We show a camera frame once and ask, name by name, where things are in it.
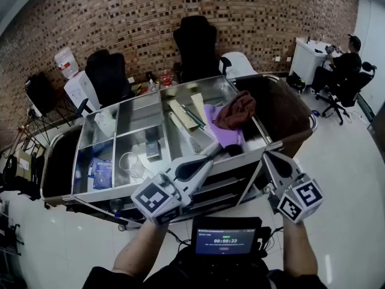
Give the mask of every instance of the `white desk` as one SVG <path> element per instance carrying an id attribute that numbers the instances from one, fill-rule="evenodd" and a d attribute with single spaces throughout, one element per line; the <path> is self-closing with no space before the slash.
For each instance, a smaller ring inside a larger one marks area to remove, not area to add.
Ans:
<path id="1" fill-rule="evenodd" d="M 313 40 L 311 40 L 309 44 L 306 44 L 305 40 L 302 38 L 296 38 L 295 42 L 297 44 L 295 46 L 293 62 L 291 64 L 289 75 L 292 75 L 293 72 L 295 72 L 305 81 L 306 85 L 312 84 L 315 69 L 318 66 L 321 66 L 327 59 L 325 47 L 330 46 L 330 44 L 323 42 L 316 44 Z M 314 49 L 318 49 L 322 51 L 322 53 L 318 54 L 314 51 Z M 339 57 L 340 54 L 333 52 L 333 56 Z"/>

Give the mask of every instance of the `person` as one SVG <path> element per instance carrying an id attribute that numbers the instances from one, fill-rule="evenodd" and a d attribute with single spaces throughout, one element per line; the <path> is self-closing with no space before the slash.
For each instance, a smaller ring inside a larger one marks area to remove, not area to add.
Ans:
<path id="1" fill-rule="evenodd" d="M 328 54 L 331 68 L 329 71 L 322 66 L 315 70 L 314 80 L 310 86 L 310 92 L 313 94 L 319 93 L 326 85 L 335 84 L 338 78 L 348 78 L 361 70 L 361 58 L 359 51 L 361 49 L 361 41 L 357 36 L 349 34 L 349 51 L 334 58 L 332 53 Z"/>
<path id="2" fill-rule="evenodd" d="M 209 279 L 210 273 L 200 269 L 199 264 L 194 264 L 191 259 L 192 246 L 188 246 L 182 249 L 168 266 L 146 279 L 158 256 L 167 228 L 168 225 L 155 226 L 146 220 L 136 236 L 120 251 L 112 271 L 94 267 L 83 289 L 155 288 L 162 285 L 198 288 L 203 284 L 226 288 L 229 287 L 226 283 L 229 276 L 235 279 L 237 287 L 252 287 L 254 284 L 255 288 L 326 288 L 317 276 L 318 264 L 304 224 L 294 224 L 285 217 L 283 271 L 269 271 L 262 259 L 257 258 L 257 264 L 250 264 L 249 269 L 223 273 L 220 271 L 219 279 Z"/>

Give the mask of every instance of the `floor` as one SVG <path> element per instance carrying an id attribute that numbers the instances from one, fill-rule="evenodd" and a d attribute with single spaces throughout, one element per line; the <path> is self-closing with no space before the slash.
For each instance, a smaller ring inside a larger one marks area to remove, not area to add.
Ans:
<path id="1" fill-rule="evenodd" d="M 327 105 L 314 96 L 301 96 L 312 110 Z M 385 165 L 360 119 L 358 105 L 352 123 L 339 125 L 334 113 L 318 119 L 318 130 L 295 157 L 300 167 L 321 186 L 325 201 L 306 219 L 306 228 L 318 259 L 319 277 L 329 288 L 380 288 L 385 281 Z M 46 210 L 15 192 L 1 194 L 10 200 L 10 215 L 21 224 L 19 265 L 30 289 L 81 288 L 93 266 L 110 269 L 115 257 L 135 232 L 120 232 L 117 225 L 64 207 Z M 259 216 L 264 226 L 282 225 L 265 197 L 222 211 L 218 216 Z M 171 225 L 182 240 L 191 237 L 191 221 Z M 151 273 L 168 264 L 178 244 L 167 234 Z M 283 268 L 282 234 L 265 262 Z"/>

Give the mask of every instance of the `black office chair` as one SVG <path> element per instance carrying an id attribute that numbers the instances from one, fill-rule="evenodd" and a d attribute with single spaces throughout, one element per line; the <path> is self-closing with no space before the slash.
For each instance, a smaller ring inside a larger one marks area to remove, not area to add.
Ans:
<path id="1" fill-rule="evenodd" d="M 356 75 L 350 76 L 349 78 L 337 79 L 336 84 L 329 85 L 328 87 L 331 94 L 329 98 L 316 95 L 316 99 L 322 99 L 326 103 L 330 104 L 330 106 L 322 112 L 322 117 L 325 117 L 326 112 L 332 108 L 334 108 L 341 120 L 340 125 L 343 124 L 343 119 L 339 111 L 340 109 L 343 111 L 342 113 L 344 115 L 349 117 L 349 114 L 344 107 L 354 106 L 361 89 L 369 84 L 375 75 L 375 70 L 377 70 L 377 66 L 371 65 L 369 62 L 362 63 L 362 68 L 367 72 L 373 71 L 373 74 L 360 72 Z"/>
<path id="2" fill-rule="evenodd" d="M 174 39 L 182 57 L 182 65 L 174 64 L 180 82 L 221 75 L 218 70 L 219 61 L 215 56 L 217 29 L 210 26 L 204 16 L 183 18 L 180 28 L 174 32 Z M 231 66 L 229 63 L 225 58 L 224 66 Z"/>
<path id="3" fill-rule="evenodd" d="M 134 96 L 126 78 L 125 58 L 120 53 L 110 55 L 106 49 L 94 52 L 87 59 L 85 73 L 102 108 Z"/>

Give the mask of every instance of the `purple cloth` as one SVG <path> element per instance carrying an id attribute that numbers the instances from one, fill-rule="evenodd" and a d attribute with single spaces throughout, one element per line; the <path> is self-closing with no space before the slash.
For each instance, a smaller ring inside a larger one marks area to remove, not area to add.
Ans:
<path id="1" fill-rule="evenodd" d="M 231 131 L 229 129 L 219 128 L 214 124 L 215 119 L 217 118 L 217 115 L 219 114 L 222 108 L 223 106 L 214 107 L 212 105 L 205 105 L 205 114 L 207 117 L 207 121 L 209 122 L 210 129 L 212 130 L 212 132 L 214 133 L 223 148 L 230 145 L 242 146 L 245 142 L 245 139 L 243 137 L 243 132 L 241 129 Z"/>

